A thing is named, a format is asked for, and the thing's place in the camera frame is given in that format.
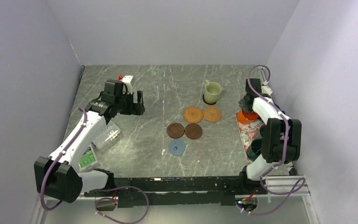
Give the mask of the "dark wooden coaster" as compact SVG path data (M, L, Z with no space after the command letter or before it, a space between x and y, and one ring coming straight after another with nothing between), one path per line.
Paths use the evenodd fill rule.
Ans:
M190 123L185 127L185 135L190 139L198 139L202 133L201 126L196 123Z
M177 139L184 135L185 128L182 124L174 122L167 127L166 131L169 137Z

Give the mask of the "dark teal mug lower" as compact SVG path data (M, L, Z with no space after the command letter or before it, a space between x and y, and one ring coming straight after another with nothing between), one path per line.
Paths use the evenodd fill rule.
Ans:
M261 145L262 140L261 139L255 139L251 142L249 147L247 148L246 154L249 160L255 161L258 156L261 154Z

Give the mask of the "clear plastic screw box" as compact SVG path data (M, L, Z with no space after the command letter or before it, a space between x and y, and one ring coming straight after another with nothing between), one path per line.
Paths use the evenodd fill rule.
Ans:
M100 134L92 141L92 145L98 149L102 149L108 145L116 144L123 137L123 133L119 126L110 121Z

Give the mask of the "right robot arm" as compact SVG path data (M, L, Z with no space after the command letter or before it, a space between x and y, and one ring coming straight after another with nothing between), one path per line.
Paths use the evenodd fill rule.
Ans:
M261 81L257 78L247 79L246 94L238 105L238 117L249 121L260 119L263 122L261 138L256 142L261 153L246 167L247 176L238 181L239 190L249 194L256 188L256 180L264 178L283 164L298 160L302 123L281 111L272 98L262 92Z

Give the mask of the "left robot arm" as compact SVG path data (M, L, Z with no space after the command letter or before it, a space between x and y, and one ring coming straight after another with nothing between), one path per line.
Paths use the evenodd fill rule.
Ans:
M81 173L79 162L92 141L116 115L143 115L143 93L133 85L133 76L107 80L99 96L79 108L83 114L67 139L48 157L36 159L34 174L42 201L44 196L49 196L72 203L81 193L92 190L98 190L103 196L114 192L116 184L112 172L96 169Z

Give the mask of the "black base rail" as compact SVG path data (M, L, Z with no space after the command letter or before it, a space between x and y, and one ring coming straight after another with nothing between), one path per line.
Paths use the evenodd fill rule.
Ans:
M231 206L249 195L266 195L258 181L245 173L237 176L115 178L102 190L91 190L85 197L118 197L119 208L144 205L217 203Z

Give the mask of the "cream green mug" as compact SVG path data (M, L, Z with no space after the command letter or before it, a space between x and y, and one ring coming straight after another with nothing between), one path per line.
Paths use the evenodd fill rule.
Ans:
M220 99L220 94L222 92L222 87L217 82L210 82L209 80L205 80L205 100L208 102L217 102Z

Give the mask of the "green label plastic box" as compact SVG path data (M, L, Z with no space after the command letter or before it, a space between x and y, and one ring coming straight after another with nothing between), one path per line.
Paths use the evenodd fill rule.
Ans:
M95 154L94 145L90 144L86 151L83 153L79 163L79 172L90 172L96 168L100 167L100 162Z

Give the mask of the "blue round coaster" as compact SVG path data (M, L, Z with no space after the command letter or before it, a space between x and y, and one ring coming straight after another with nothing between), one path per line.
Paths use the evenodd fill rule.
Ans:
M181 156L186 149L186 144L182 139L173 139L169 145L168 150L175 156Z

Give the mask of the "floral pattern tray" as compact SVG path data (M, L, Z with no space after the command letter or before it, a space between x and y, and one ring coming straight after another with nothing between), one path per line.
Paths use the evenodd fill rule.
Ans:
M248 159L246 151L252 141L261 138L259 136L259 133L260 133L260 128L264 123L258 118L257 120L246 125L241 124L238 121L237 124L240 132L242 145L245 150L246 159L249 163L252 163L252 161Z

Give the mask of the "orange glossy mug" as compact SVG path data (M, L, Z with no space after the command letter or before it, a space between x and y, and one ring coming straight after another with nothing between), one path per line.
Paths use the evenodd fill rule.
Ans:
M236 118L239 123L246 125L257 120L259 115L255 112L247 113L241 109L237 112Z

